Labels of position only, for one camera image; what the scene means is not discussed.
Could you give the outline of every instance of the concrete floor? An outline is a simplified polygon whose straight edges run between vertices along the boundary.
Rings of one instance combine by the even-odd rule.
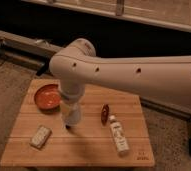
[[[0,158],[7,137],[13,127],[23,97],[34,70],[5,62],[0,67]],[[143,108],[153,152],[156,160],[154,168],[133,168],[124,170],[191,171],[191,157],[188,154],[188,133],[186,121]],[[25,171],[25,168],[1,168],[0,171]],[[40,168],[40,171],[71,170],[68,168]],[[82,170],[112,170],[110,168],[83,168]]]

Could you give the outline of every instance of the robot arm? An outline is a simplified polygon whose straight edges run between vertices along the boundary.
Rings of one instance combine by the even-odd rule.
[[[95,84],[191,108],[191,56],[104,59],[77,39],[52,57],[50,71],[69,103],[83,95],[84,84]]]

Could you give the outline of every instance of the small bottle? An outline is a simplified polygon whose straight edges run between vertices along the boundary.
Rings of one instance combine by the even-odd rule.
[[[118,154],[120,156],[127,155],[129,153],[129,145],[127,143],[126,137],[123,134],[123,129],[120,122],[116,120],[114,115],[110,115],[109,120]]]

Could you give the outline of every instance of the small wooden block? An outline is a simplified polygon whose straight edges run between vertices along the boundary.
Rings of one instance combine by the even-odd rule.
[[[31,138],[30,145],[37,149],[41,149],[43,145],[46,143],[51,133],[52,131],[49,128],[46,128],[45,126],[40,125],[37,132]]]

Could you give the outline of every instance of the wooden table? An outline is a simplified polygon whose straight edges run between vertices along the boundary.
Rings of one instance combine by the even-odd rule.
[[[22,167],[133,167],[153,166],[154,157],[139,97],[112,89],[87,85],[81,99],[82,120],[71,131],[65,129],[59,111],[43,114],[34,104],[34,93],[52,79],[35,79],[23,101],[1,159],[1,166]],[[110,112],[122,123],[130,154],[119,157],[109,124],[102,126],[100,113],[108,103]],[[53,134],[42,150],[29,145],[39,125]]]

